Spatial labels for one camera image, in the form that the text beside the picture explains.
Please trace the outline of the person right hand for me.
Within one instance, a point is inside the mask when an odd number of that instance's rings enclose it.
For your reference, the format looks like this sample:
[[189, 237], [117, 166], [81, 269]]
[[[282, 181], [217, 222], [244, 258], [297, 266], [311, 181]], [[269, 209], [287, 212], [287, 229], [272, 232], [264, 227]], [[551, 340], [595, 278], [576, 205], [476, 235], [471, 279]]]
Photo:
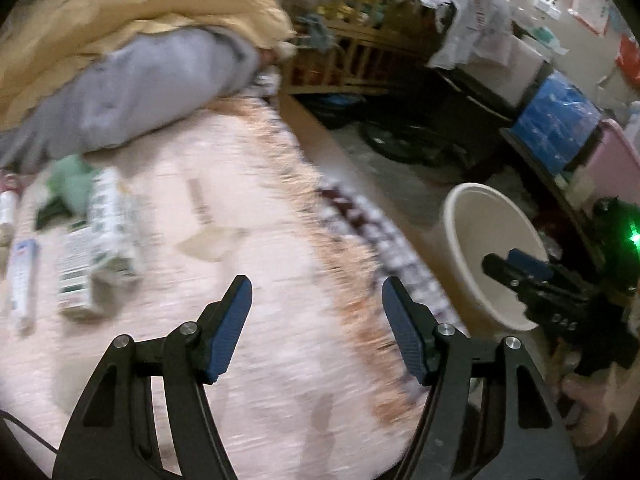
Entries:
[[568, 434], [576, 448], [592, 448], [616, 437], [639, 400], [639, 363], [629, 369], [614, 364], [587, 378], [570, 373], [560, 391], [578, 405], [578, 414], [568, 423]]

